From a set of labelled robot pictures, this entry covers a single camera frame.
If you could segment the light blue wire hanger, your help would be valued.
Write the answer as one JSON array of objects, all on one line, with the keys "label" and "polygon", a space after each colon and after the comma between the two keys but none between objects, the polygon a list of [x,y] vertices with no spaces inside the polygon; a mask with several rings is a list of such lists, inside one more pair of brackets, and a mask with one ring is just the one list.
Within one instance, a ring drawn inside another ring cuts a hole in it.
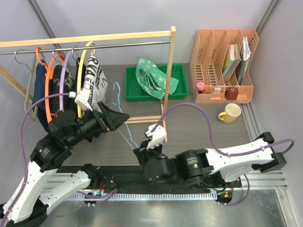
[{"label": "light blue wire hanger", "polygon": [[[114,105],[115,107],[118,108],[118,110],[119,110],[121,113],[123,113],[123,111],[122,111],[122,109],[121,109],[121,102],[120,102],[121,88],[120,88],[120,84],[119,84],[118,82],[114,82],[114,84],[113,84],[113,89],[112,89],[112,90],[115,90],[115,88],[118,89],[117,100],[116,100],[115,103],[114,103],[114,102],[108,103],[107,106],[109,106],[109,105]],[[127,129],[127,132],[128,132],[128,135],[129,135],[129,139],[130,139],[130,140],[128,140],[128,139],[126,138],[126,136],[125,136],[119,129],[117,129],[117,131],[118,131],[119,134],[123,137],[123,139],[126,141],[126,143],[130,146],[130,148],[131,148],[132,150],[134,150],[134,146],[135,146],[136,148],[139,148],[138,144],[137,144],[137,143],[133,140],[133,138],[132,138],[132,134],[131,134],[131,131],[130,131],[129,127],[128,127],[128,124],[127,124],[127,123],[124,123],[124,125],[125,125],[125,127],[126,127],[126,129]]]}]

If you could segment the green white trousers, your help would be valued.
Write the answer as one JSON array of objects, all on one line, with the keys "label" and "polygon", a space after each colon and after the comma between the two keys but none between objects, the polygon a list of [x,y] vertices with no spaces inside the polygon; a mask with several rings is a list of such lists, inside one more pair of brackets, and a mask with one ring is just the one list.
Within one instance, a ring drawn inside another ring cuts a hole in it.
[{"label": "green white trousers", "polygon": [[153,62],[140,58],[135,69],[135,76],[138,84],[147,94],[159,100],[164,98],[167,74]]}]

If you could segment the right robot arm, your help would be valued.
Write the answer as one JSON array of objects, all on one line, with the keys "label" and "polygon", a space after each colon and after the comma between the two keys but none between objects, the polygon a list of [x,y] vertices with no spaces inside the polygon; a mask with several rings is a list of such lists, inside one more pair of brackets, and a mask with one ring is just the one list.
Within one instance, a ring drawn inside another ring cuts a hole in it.
[{"label": "right robot arm", "polygon": [[269,132],[263,133],[251,143],[223,148],[221,153],[213,148],[190,149],[174,158],[162,152],[164,138],[160,137],[157,142],[143,141],[133,153],[150,182],[225,187],[251,171],[267,173],[286,165],[284,155],[271,148],[270,136]]}]

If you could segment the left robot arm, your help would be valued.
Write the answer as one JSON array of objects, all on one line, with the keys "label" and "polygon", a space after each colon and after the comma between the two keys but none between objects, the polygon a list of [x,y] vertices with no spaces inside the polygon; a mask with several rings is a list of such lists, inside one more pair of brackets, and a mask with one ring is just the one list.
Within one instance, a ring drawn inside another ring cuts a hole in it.
[{"label": "left robot arm", "polygon": [[7,203],[0,206],[0,218],[8,227],[38,227],[71,194],[86,188],[96,189],[102,182],[101,170],[85,164],[69,180],[43,193],[42,190],[71,150],[83,140],[92,142],[102,133],[117,130],[129,115],[98,103],[101,111],[86,111],[78,118],[73,110],[56,113],[48,134],[34,148],[24,178]]}]

